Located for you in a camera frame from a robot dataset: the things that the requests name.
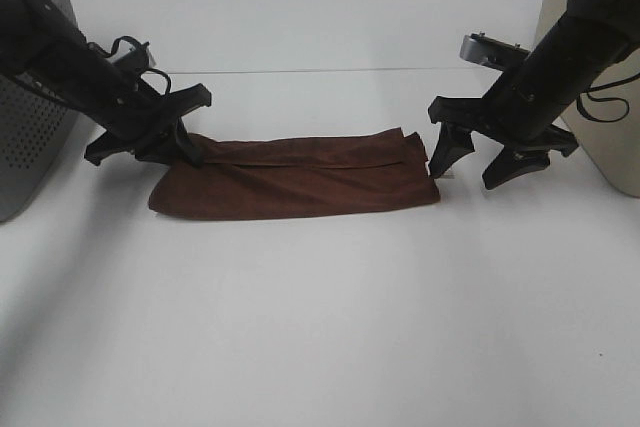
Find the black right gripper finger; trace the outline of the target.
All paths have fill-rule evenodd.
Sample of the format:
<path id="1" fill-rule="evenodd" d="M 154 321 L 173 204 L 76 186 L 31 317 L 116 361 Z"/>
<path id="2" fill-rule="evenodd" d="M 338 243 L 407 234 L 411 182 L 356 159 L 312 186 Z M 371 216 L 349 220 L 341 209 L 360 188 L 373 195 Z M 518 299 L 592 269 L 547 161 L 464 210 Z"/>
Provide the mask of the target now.
<path id="1" fill-rule="evenodd" d="M 457 125 L 442 125 L 429 162 L 432 178 L 442 177 L 458 160 L 475 151 L 471 131 Z"/>
<path id="2" fill-rule="evenodd" d="M 549 167 L 547 151 L 519 152 L 504 147 L 482 174 L 486 189 L 493 190 L 517 177 Z"/>

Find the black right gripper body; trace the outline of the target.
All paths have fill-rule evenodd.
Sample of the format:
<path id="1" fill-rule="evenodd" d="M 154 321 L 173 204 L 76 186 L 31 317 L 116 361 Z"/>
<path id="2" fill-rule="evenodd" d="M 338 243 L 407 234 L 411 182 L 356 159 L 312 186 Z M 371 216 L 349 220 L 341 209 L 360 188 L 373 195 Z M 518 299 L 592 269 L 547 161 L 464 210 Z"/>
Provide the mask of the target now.
<path id="1" fill-rule="evenodd" d="M 478 132 L 514 151 L 555 150 L 567 157 L 578 148 L 578 142 L 574 134 L 553 124 L 560 107 L 515 98 L 493 102 L 438 96 L 429 106 L 428 116 L 467 145 L 472 144 L 470 135 Z"/>

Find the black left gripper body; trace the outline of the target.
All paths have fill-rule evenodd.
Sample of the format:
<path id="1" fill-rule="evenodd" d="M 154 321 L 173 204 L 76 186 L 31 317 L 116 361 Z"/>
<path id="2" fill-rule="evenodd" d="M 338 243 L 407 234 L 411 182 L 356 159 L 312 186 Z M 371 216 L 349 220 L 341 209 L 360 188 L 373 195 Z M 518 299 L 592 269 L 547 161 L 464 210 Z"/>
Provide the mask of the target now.
<path id="1" fill-rule="evenodd" d="M 161 96 L 158 108 L 150 112 L 135 113 L 128 118 L 128 125 L 140 127 L 134 134 L 116 134 L 107 130 L 86 147 L 84 158 L 99 166 L 107 157 L 117 153 L 130 153 L 156 139 L 169 139 L 172 127 L 182 117 L 200 107 L 210 107 L 211 92 L 203 85 L 195 86 Z"/>

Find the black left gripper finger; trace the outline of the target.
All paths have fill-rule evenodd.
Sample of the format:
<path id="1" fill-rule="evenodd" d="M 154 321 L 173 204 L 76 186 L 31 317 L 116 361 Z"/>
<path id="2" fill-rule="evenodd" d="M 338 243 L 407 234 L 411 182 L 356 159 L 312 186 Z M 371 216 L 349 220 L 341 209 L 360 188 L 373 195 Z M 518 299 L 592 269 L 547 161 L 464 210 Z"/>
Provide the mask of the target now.
<path id="1" fill-rule="evenodd" d="M 133 156 L 140 162 L 171 165 L 175 158 L 174 143 L 171 139 L 156 139 L 133 151 Z"/>
<path id="2" fill-rule="evenodd" d="M 172 161 L 183 161 L 196 168 L 204 164 L 202 150 L 191 140 L 182 120 L 171 129 L 168 152 Z"/>

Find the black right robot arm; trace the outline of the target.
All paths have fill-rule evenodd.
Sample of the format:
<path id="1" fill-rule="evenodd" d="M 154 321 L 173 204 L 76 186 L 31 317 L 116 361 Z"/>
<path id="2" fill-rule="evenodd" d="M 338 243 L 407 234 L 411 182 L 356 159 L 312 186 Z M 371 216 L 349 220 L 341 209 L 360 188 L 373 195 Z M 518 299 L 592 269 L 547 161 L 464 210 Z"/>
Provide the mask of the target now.
<path id="1" fill-rule="evenodd" d="M 487 189 L 549 167 L 549 154 L 571 155 L 576 137 L 555 120 L 595 80 L 639 47 L 639 0 L 567 0 L 566 9 L 530 52 L 478 34 L 469 41 L 487 55 L 487 66 L 501 75 L 480 98 L 438 96 L 428 108 L 441 126 L 429 163 L 441 177 L 474 150 L 472 133 L 502 145 L 482 174 Z"/>

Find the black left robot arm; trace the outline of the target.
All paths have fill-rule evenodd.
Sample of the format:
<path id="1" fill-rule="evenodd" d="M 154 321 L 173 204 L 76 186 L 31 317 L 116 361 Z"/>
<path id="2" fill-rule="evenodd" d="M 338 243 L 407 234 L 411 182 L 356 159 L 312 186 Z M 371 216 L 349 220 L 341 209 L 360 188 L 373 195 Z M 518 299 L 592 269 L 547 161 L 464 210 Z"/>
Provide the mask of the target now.
<path id="1" fill-rule="evenodd" d="M 170 81 L 158 92 L 144 77 L 159 72 L 148 44 L 131 36 L 105 50 L 49 0 L 1 0 L 2 75 L 104 128 L 85 150 L 94 165 L 121 152 L 143 162 L 202 165 L 182 118 L 210 106 L 212 94 L 202 84 L 175 91 Z"/>

